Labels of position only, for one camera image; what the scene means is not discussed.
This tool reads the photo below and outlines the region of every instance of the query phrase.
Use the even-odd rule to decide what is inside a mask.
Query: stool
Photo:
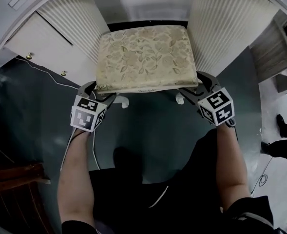
[[[102,36],[96,72],[98,94],[146,93],[198,85],[187,31],[158,25]],[[176,100],[183,104],[180,93]],[[129,105],[117,96],[115,103]]]

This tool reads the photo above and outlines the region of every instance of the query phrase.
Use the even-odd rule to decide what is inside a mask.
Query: black shoe
[[[281,115],[276,116],[276,123],[279,126],[281,138],[284,138],[284,132],[285,128],[287,128],[287,124],[285,124],[284,119]]]
[[[113,152],[113,162],[117,169],[142,174],[142,159],[124,147],[117,147]]]
[[[260,152],[262,154],[268,154],[270,155],[269,153],[269,148],[270,148],[270,144],[267,144],[267,143],[264,143],[261,141],[261,149],[260,149]]]

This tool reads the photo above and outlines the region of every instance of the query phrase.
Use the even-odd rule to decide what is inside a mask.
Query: white cable
[[[64,163],[64,161],[65,161],[65,157],[66,157],[67,151],[68,151],[68,149],[69,149],[71,140],[72,140],[72,138],[73,138],[73,135],[74,135],[76,129],[77,129],[76,127],[73,127],[73,132],[72,132],[72,134],[71,134],[71,137],[70,137],[69,142],[67,143],[67,146],[66,146],[66,149],[65,149],[65,153],[64,153],[63,160],[62,160],[62,163],[61,163],[60,171],[62,171],[63,163]]]
[[[95,100],[96,100],[96,94],[94,93],[94,91],[91,91],[91,93],[93,93],[94,97],[95,97]]]
[[[39,70],[39,71],[42,71],[42,72],[44,72],[44,73],[47,73],[48,75],[50,75],[51,79],[54,80],[54,82],[55,82],[56,84],[58,84],[58,85],[61,85],[61,86],[64,86],[64,87],[69,87],[69,88],[74,88],[74,89],[78,90],[78,88],[76,88],[76,87],[73,87],[73,86],[70,86],[70,85],[65,85],[65,84],[62,84],[62,83],[58,83],[58,82],[52,77],[52,75],[51,75],[49,72],[44,71],[44,70],[41,70],[41,69],[39,69],[39,68],[37,68],[37,67],[31,66],[31,64],[30,64],[28,61],[26,61],[26,60],[23,60],[23,59],[20,59],[20,58],[17,58],[17,57],[15,57],[15,59],[25,61],[31,68],[35,68],[35,69],[37,69],[37,70]]]
[[[4,155],[8,160],[10,160],[12,163],[14,163],[14,161],[13,161],[11,158],[9,158],[6,154],[4,154],[4,153],[1,151],[1,149],[0,149],[0,152],[1,152],[1,154]]]
[[[94,130],[93,154],[94,154],[94,158],[95,158],[96,166],[97,166],[97,167],[98,167],[98,169],[100,170],[100,166],[99,166],[98,160],[97,160],[97,158],[96,158],[96,153],[95,153],[95,137],[96,137],[96,130]]]
[[[150,207],[148,207],[148,209],[154,207],[154,206],[161,200],[161,198],[162,198],[162,197],[164,196],[164,194],[166,193],[168,187],[169,187],[169,185],[166,187],[165,191],[163,191],[162,195],[158,198],[158,200],[157,200],[153,205],[151,205]]]

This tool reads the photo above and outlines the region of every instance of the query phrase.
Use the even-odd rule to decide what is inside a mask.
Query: drawer
[[[64,77],[78,85],[96,79],[96,65],[38,13],[34,13],[5,46],[22,57],[32,53],[31,62],[59,75],[66,71]]]

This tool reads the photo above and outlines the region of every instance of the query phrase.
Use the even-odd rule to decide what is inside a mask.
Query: brass knob
[[[28,53],[28,55],[27,55],[25,58],[28,59],[28,60],[31,60],[31,59],[32,59],[32,54],[33,54],[33,53],[31,53],[31,52]]]

